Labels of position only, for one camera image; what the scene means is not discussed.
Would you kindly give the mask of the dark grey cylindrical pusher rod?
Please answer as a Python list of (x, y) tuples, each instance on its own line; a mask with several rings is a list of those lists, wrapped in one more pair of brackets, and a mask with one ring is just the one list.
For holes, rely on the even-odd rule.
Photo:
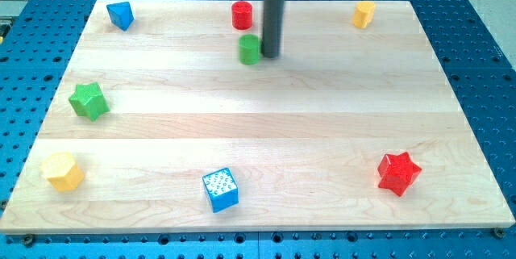
[(264, 0), (262, 18), (262, 55), (278, 58), (285, 0)]

